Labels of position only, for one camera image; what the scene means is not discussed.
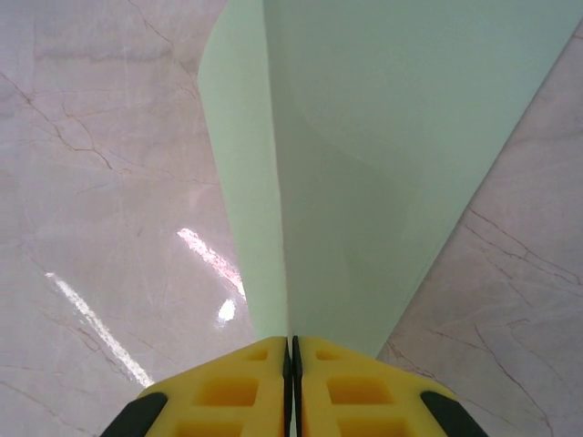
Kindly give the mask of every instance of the yellow foam block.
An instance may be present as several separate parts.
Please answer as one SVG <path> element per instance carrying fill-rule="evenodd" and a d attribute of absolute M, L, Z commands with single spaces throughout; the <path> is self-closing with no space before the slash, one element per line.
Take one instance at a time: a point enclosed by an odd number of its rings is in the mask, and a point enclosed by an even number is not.
<path fill-rule="evenodd" d="M 420 395 L 434 381 L 326 340 L 300 337 L 303 437 L 447 437 Z"/>
<path fill-rule="evenodd" d="M 280 437 L 286 339 L 272 337 L 156 383 L 168 396 L 147 437 Z"/>

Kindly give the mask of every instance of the marble floor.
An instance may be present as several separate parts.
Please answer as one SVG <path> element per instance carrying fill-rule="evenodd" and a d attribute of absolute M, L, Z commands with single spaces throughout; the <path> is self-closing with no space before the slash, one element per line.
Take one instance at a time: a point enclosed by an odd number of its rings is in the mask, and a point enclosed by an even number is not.
<path fill-rule="evenodd" d="M 0 4 L 0 435 L 98 435 L 254 340 L 196 86 L 223 1 Z M 583 430 L 583 26 L 379 359 Z"/>

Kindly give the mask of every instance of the black strip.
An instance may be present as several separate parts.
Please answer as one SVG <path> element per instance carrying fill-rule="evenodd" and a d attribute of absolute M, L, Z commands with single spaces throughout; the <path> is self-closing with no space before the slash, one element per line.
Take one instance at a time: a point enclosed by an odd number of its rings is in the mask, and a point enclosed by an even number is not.
<path fill-rule="evenodd" d="M 487 437 L 480 425 L 458 401 L 434 391 L 424 391 L 421 399 L 447 437 Z"/>
<path fill-rule="evenodd" d="M 302 437 L 302 354 L 300 340 L 294 336 L 291 340 L 291 367 L 293 371 L 293 397 L 295 398 L 295 427 L 297 436 Z"/>
<path fill-rule="evenodd" d="M 285 355 L 283 355 L 283 436 L 290 437 L 290 425 L 292 423 L 293 402 L 293 373 L 292 359 L 290 358 L 290 346 L 285 339 Z"/>
<path fill-rule="evenodd" d="M 167 401 L 164 393 L 156 392 L 130 402 L 101 437 L 145 437 Z"/>

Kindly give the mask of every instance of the green plastic sheet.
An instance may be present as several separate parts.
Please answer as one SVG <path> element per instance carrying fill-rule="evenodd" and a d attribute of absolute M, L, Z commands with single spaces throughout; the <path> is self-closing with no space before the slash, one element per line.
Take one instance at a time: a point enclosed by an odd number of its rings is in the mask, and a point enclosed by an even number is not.
<path fill-rule="evenodd" d="M 259 337 L 376 354 L 581 0 L 230 0 L 199 87 Z"/>

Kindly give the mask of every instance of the white marble tile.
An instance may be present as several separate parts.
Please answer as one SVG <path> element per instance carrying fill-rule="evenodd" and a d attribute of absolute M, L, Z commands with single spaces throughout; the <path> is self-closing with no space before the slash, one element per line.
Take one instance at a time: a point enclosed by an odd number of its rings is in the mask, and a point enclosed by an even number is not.
<path fill-rule="evenodd" d="M 493 436 L 583 429 L 581 84 L 573 38 L 379 357 Z"/>
<path fill-rule="evenodd" d="M 0 6 L 0 434 L 98 434 L 254 340 L 201 246 L 236 266 L 195 85 L 222 6 Z"/>

